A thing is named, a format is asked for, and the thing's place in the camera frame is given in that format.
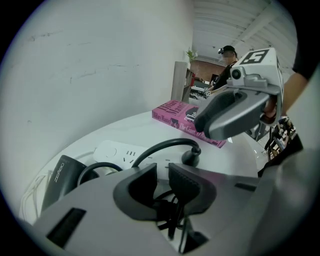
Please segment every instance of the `green plant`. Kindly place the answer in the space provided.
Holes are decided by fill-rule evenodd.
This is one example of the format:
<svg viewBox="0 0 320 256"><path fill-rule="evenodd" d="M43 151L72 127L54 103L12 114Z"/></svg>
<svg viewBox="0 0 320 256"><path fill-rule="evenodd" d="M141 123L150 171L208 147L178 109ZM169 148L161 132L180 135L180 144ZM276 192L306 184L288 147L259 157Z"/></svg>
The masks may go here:
<svg viewBox="0 0 320 256"><path fill-rule="evenodd" d="M198 53L190 48L186 51L186 55L189 57L190 62L194 61L198 57Z"/></svg>

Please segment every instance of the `book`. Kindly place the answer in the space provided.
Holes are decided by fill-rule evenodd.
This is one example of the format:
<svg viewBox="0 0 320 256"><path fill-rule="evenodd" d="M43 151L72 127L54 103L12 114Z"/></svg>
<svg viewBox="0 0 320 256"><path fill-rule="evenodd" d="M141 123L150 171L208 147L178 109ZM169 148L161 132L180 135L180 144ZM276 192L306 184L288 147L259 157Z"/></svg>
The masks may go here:
<svg viewBox="0 0 320 256"><path fill-rule="evenodd" d="M226 143L225 140L213 140L207 138L204 132L196 131L194 120L198 108L173 99L153 109L152 118L221 148Z"/></svg>

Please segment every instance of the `forearm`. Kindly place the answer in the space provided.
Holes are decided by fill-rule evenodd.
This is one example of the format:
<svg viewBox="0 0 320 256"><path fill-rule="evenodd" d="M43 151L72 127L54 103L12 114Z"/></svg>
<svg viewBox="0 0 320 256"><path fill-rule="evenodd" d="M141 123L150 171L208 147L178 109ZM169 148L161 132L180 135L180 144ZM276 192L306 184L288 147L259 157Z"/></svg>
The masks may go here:
<svg viewBox="0 0 320 256"><path fill-rule="evenodd" d="M308 80L299 73L295 73L284 84L282 115L286 115L288 109L306 88Z"/></svg>

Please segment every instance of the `power strip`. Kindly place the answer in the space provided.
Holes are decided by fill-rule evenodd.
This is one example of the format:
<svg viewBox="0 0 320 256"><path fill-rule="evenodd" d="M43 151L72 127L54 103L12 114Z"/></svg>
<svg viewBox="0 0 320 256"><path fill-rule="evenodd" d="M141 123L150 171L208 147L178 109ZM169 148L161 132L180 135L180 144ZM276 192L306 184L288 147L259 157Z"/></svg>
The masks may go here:
<svg viewBox="0 0 320 256"><path fill-rule="evenodd" d="M113 163L123 170L132 167L135 160L148 148L125 144L112 140L103 141L94 151L93 159L96 162ZM160 180L169 179L169 163L181 164L183 152L168 152L160 150L141 162L139 166L157 163L157 177Z"/></svg>

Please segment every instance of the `book cover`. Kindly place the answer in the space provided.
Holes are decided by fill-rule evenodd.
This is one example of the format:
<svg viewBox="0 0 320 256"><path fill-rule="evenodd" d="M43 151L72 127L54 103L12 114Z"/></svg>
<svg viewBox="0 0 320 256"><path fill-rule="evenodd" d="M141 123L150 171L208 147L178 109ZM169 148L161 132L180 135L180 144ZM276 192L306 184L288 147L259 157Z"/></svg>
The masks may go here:
<svg viewBox="0 0 320 256"><path fill-rule="evenodd" d="M226 143L225 140L213 140L203 132L196 131L194 120L198 108L185 102L170 100L153 109L152 118L221 148Z"/></svg>

